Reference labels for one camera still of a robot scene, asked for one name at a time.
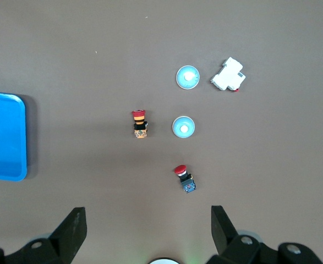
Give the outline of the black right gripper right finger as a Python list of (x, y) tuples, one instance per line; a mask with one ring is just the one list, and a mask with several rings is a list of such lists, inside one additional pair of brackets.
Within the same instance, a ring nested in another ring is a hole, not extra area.
[(222, 206), (211, 207), (211, 234), (218, 254), (206, 264), (323, 264), (303, 244), (287, 242), (274, 250), (251, 235), (240, 235)]

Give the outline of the light blue desk bell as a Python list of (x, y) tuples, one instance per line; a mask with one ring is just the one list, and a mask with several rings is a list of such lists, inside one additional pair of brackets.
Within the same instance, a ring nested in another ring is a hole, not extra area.
[(181, 139), (191, 137), (195, 132), (195, 123), (188, 116), (177, 117), (172, 123), (172, 131), (174, 135)]
[(199, 71), (192, 65), (182, 66), (176, 73), (176, 83), (184, 90), (195, 88), (200, 80)]

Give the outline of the brown table mat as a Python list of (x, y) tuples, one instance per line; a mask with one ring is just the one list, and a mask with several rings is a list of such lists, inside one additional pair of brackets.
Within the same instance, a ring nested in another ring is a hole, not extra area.
[[(211, 83), (229, 57), (238, 91)], [(269, 247), (323, 261), (323, 0), (0, 0), (0, 92), (27, 109), (28, 174), (0, 181), (6, 253), (84, 206), (73, 264), (203, 264), (221, 205)], [(172, 131), (180, 116), (189, 138)]]

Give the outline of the red push button black base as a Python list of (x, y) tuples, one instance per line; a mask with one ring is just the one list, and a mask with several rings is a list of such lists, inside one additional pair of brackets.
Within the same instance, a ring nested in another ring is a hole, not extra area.
[(178, 176), (182, 189), (186, 193), (190, 193), (196, 189), (196, 184), (193, 180), (192, 174), (188, 173), (187, 167), (184, 164), (177, 166), (174, 173)]

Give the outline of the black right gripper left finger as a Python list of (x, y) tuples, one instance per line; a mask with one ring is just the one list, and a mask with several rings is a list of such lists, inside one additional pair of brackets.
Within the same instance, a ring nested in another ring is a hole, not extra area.
[(85, 207), (76, 207), (48, 238), (37, 238), (5, 255), (0, 264), (71, 264), (87, 236)]

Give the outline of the blue plastic tray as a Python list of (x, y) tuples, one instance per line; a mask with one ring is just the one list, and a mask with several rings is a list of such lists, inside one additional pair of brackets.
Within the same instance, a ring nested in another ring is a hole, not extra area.
[(25, 104), (16, 95), (0, 93), (0, 180), (19, 182), (26, 175)]

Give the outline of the red emergency stop orange base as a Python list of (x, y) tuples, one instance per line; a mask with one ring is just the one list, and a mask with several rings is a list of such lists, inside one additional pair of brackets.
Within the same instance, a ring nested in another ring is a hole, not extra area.
[(145, 120), (144, 109), (137, 109), (132, 111), (134, 118), (134, 135), (137, 139), (143, 139), (147, 137), (147, 126), (148, 122)]

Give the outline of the white circuit breaker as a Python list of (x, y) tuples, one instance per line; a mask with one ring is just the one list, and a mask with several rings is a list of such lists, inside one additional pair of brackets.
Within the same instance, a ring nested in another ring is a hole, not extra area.
[(240, 72), (242, 69), (243, 66), (240, 62), (229, 57), (222, 64), (221, 70), (213, 76), (211, 83), (221, 91), (226, 89), (238, 91), (246, 78), (246, 76)]

